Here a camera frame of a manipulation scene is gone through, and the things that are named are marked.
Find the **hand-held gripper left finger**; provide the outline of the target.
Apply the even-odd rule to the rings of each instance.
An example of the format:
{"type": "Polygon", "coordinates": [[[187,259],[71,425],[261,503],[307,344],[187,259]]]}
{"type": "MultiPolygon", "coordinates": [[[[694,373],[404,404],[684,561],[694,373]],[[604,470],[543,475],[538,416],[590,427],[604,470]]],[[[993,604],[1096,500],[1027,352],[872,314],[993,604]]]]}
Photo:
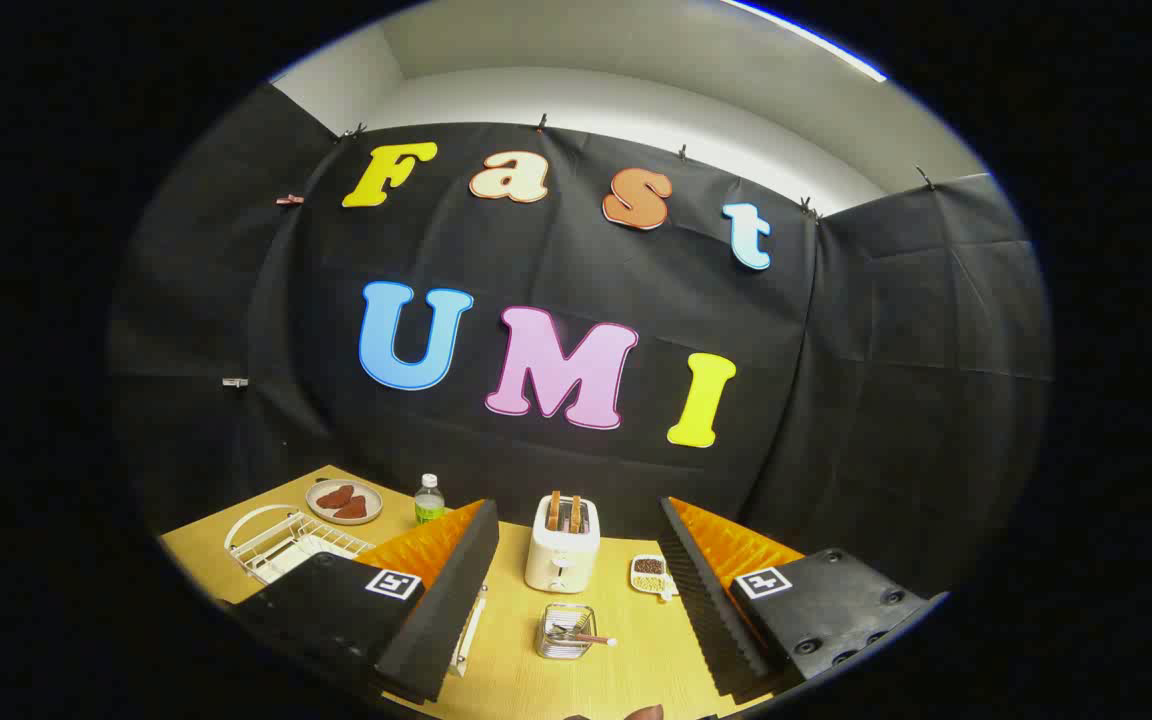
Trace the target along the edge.
{"type": "Polygon", "coordinates": [[[435,702],[498,539],[483,498],[356,559],[317,552],[230,611],[348,691],[435,702]]]}

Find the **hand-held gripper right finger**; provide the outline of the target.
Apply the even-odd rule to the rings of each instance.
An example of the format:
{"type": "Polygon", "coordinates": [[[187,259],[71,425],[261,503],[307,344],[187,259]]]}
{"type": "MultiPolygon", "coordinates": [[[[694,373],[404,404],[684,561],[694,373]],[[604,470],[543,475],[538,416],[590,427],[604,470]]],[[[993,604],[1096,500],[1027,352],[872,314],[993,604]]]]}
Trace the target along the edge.
{"type": "Polygon", "coordinates": [[[854,553],[799,553],[664,497],[659,546],[717,692],[788,698],[850,670],[942,602],[854,553]]]}

